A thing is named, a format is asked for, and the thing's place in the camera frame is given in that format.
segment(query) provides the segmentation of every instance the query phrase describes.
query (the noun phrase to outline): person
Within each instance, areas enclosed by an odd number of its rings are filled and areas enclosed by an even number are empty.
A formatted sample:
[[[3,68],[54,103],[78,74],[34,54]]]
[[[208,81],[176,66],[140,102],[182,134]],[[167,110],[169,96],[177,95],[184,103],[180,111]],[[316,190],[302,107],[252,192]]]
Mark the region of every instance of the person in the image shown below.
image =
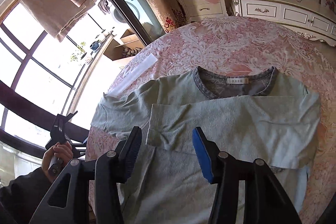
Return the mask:
[[[25,176],[12,180],[8,186],[0,188],[0,223],[28,224],[33,213],[55,178],[48,174],[53,156],[63,160],[63,167],[73,158],[71,144],[57,143],[43,156],[42,166]]]

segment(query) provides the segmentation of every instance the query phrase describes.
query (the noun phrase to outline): drawer handle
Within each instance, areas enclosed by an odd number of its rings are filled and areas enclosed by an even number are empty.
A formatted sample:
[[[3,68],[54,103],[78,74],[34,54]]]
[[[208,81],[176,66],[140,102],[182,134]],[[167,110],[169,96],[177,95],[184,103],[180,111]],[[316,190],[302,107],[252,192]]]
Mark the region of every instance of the drawer handle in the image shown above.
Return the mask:
[[[267,10],[267,9],[265,9],[264,11],[261,11],[259,8],[255,8],[254,10],[257,11],[257,12],[261,12],[261,13],[268,13],[269,12],[269,10]]]

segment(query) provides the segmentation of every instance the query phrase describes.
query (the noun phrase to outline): black sleeve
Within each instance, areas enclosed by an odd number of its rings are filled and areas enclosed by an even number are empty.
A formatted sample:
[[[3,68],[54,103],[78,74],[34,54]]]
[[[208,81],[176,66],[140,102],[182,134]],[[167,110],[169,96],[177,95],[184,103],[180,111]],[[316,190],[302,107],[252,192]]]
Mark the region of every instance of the black sleeve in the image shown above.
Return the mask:
[[[28,224],[37,206],[51,186],[41,167],[25,176],[12,180],[0,188],[0,206],[18,224]]]

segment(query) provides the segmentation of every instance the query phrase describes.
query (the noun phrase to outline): long-sleeve shirt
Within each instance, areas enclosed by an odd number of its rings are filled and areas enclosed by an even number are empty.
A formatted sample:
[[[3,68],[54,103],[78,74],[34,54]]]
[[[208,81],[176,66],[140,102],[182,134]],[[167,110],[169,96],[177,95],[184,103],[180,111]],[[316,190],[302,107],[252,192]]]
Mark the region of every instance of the long-sleeve shirt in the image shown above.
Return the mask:
[[[142,144],[132,176],[119,185],[125,224],[207,223],[216,186],[203,177],[192,129],[236,159],[262,158],[300,210],[320,120],[317,93],[272,67],[237,78],[201,67],[150,80],[121,98],[104,95],[91,125],[125,139],[133,126]],[[244,216],[244,187],[237,223]]]
[[[0,223],[28,224],[50,186],[40,167],[0,188]]]

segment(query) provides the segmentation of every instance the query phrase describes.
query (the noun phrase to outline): white plastic strip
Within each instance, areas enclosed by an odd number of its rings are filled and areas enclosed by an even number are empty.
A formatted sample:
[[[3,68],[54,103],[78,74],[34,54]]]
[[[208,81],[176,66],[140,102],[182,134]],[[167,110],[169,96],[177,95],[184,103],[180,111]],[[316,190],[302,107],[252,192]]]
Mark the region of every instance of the white plastic strip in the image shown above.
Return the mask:
[[[158,59],[150,54],[139,65],[137,65],[131,72],[129,72],[122,81],[117,84],[107,95],[111,97],[118,97],[125,89],[127,89],[141,74],[148,70]]]

